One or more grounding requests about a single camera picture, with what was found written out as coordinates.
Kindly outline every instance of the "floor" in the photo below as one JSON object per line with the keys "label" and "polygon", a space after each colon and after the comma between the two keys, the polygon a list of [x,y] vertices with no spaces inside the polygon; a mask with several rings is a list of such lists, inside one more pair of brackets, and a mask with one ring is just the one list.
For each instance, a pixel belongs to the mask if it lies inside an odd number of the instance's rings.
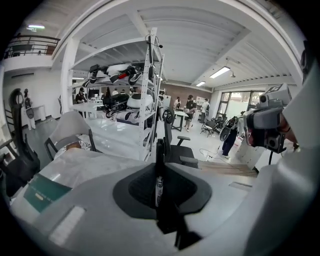
{"label": "floor", "polygon": [[[176,120],[174,125],[179,126],[179,123],[180,120]],[[37,122],[35,130],[28,130],[28,128],[23,129],[23,134],[27,135],[30,147],[38,154],[41,169],[43,169],[51,162],[45,149],[44,142],[54,131],[57,124],[58,121],[53,118],[49,118],[45,121]],[[222,150],[220,149],[223,143],[220,141],[219,135],[217,133],[214,133],[214,135],[210,135],[209,137],[207,137],[207,133],[200,134],[201,126],[201,123],[194,121],[193,127],[191,127],[190,132],[187,132],[185,128],[182,128],[182,131],[173,129],[171,143],[173,145],[178,144],[179,139],[177,139],[177,136],[189,137],[191,140],[183,141],[182,146],[192,148],[194,157],[199,161],[230,164],[230,166],[240,164],[240,161],[235,158],[237,149],[231,149],[229,153],[230,159],[224,158],[222,156]],[[163,138],[165,136],[164,123],[161,121],[159,121],[157,125],[157,134],[158,138]]]}

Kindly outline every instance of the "railing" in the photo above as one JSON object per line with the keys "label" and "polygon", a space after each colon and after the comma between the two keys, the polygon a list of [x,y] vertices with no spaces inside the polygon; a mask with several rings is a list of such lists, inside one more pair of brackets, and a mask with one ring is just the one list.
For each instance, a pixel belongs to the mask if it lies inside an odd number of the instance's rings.
{"label": "railing", "polygon": [[12,38],[3,59],[25,55],[52,55],[60,39],[41,35],[18,35]]}

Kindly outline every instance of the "ceiling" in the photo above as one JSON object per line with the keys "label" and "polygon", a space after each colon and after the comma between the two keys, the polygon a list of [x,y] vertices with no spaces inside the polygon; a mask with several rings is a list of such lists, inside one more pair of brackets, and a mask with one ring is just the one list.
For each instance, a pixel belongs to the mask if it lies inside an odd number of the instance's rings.
{"label": "ceiling", "polygon": [[[45,32],[62,35],[84,10],[98,0],[47,0],[25,23],[45,25]],[[273,15],[278,16],[279,9],[269,2],[257,0]],[[195,86],[204,81],[205,87],[214,88],[237,82],[261,78],[290,76],[285,63],[275,53],[272,45],[265,43],[245,26],[213,12],[180,6],[158,6],[132,10],[138,20],[149,32],[157,28],[159,43],[165,55],[165,79]],[[75,61],[103,47],[125,42],[143,40],[141,27],[124,11],[121,15],[101,23],[89,31],[80,40]],[[76,66],[78,70],[88,70],[94,64],[107,66],[144,59],[141,49],[127,45],[108,49]],[[221,67],[228,66],[231,71],[209,78]]]}

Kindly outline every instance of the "white shelving rack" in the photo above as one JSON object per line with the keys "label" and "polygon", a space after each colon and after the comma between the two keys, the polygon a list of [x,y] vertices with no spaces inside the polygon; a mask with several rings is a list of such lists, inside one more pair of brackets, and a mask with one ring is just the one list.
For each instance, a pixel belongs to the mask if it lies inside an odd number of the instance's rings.
{"label": "white shelving rack", "polygon": [[[124,137],[127,136],[128,138],[131,138],[132,136],[137,136],[138,135],[138,143],[136,146],[133,145],[132,150],[136,151],[138,150],[139,152],[139,160],[142,161],[147,161],[150,155],[152,154],[154,150],[154,136],[155,136],[155,127],[156,127],[156,118],[157,118],[157,107],[158,107],[158,100],[159,100],[159,91],[160,91],[160,85],[161,85],[161,77],[162,77],[162,70],[163,70],[163,63],[164,63],[164,54],[162,54],[160,48],[159,48],[159,42],[156,37],[157,34],[157,28],[153,27],[150,32],[150,42],[147,43],[146,41],[145,44],[147,44],[146,47],[146,53],[145,53],[145,58],[144,58],[144,69],[143,69],[143,74],[142,76],[138,79],[134,87],[141,87],[141,101],[140,101],[140,110],[139,110],[139,125],[131,125],[127,123],[121,123],[121,126],[125,126],[125,130],[127,132],[121,133],[121,139],[119,139],[119,143],[121,144],[122,141],[125,139]],[[153,57],[157,58],[158,64],[154,65],[155,60]],[[122,60],[121,63],[132,63],[132,62],[137,62],[137,61],[132,61],[131,59],[128,60]],[[77,65],[81,64],[80,61],[78,61],[75,65],[72,66],[71,69],[74,69],[77,67]],[[149,70],[150,67],[154,67],[154,72],[152,76],[152,81],[149,80]],[[87,86],[88,87],[99,87],[99,86],[108,86],[108,87],[114,87],[114,86],[130,86],[128,81],[126,79],[120,79],[119,81],[115,83],[111,83],[110,79],[108,77],[104,78],[103,80],[97,81],[92,85]],[[147,96],[147,89],[152,89],[154,93],[154,103],[152,105],[152,110],[151,113],[146,114],[146,96]],[[145,128],[145,121],[152,117],[152,126],[151,128]],[[89,125],[92,125],[92,120],[89,118],[86,118],[86,121]],[[116,128],[112,127],[110,128],[110,131],[115,131],[115,132],[108,132],[108,125],[106,126],[106,122],[101,125],[101,129],[97,128],[97,126],[92,129],[93,133],[96,133],[96,135],[100,137],[105,137],[107,138],[112,137],[113,141],[117,141],[117,135],[116,133]]]}

